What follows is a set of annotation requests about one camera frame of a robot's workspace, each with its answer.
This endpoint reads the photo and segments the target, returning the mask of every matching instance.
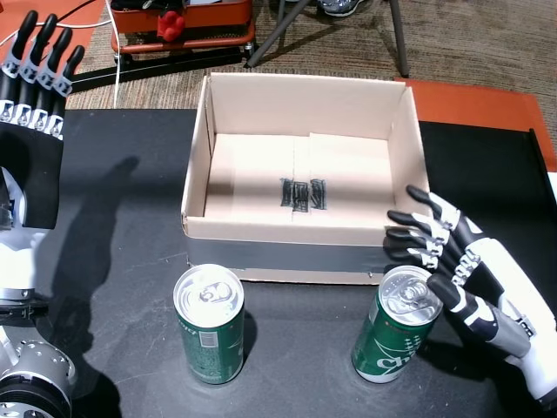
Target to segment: orange mat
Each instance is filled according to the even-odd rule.
[[[0,0],[2,2],[3,11],[0,13],[0,41],[5,39],[11,32],[19,29],[19,25],[29,12],[29,10],[36,10],[38,12],[38,21],[44,22],[44,19],[50,14],[54,13],[58,17],[65,15],[70,10],[76,8],[85,0]],[[83,8],[71,16],[65,18],[63,24],[95,24],[101,16],[103,11],[104,1],[95,0],[93,3],[87,4]],[[57,28],[52,36],[50,42],[53,44],[62,29]],[[62,57],[61,63],[64,63],[68,56],[73,51],[76,45],[83,45],[87,48],[91,40],[94,29],[76,29],[73,31],[73,38],[71,44]],[[6,53],[10,48],[10,42],[0,47],[0,62],[3,61]],[[106,53],[111,54],[110,46],[106,45]]]
[[[547,170],[557,172],[557,158],[536,97],[489,87],[404,81],[413,89],[418,120],[536,132]]]

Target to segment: open cardboard box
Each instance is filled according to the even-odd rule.
[[[190,262],[246,280],[377,284],[386,211],[429,214],[407,184],[428,190],[404,83],[212,73],[182,202]]]

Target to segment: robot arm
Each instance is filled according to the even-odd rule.
[[[76,369],[35,327],[48,308],[35,295],[35,252],[56,224],[60,110],[84,48],[73,51],[57,76],[71,39],[64,30],[39,68],[57,23],[50,15],[23,60],[36,23],[32,11],[0,71],[0,416],[70,418]]]
[[[427,284],[449,311],[482,340],[508,354],[507,362],[520,368],[530,394],[545,410],[556,408],[557,332],[547,303],[498,240],[488,238],[460,210],[434,193],[411,185],[406,190],[433,211],[433,219],[417,213],[387,214],[426,236],[425,245],[421,241],[418,248],[408,247],[406,255],[437,270]],[[418,234],[413,228],[394,231],[387,231],[390,239],[411,239]],[[437,245],[434,250],[428,240]]]

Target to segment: aluminum can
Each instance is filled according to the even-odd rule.
[[[174,307],[192,372],[215,385],[236,377],[244,365],[244,288],[236,274],[214,264],[191,268],[174,287]]]
[[[427,287],[430,275],[399,266],[383,277],[352,351],[352,364],[364,379],[396,379],[427,337],[443,306]]]

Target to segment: shoe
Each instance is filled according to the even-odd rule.
[[[326,15],[333,17],[350,16],[364,0],[318,0],[319,7]]]

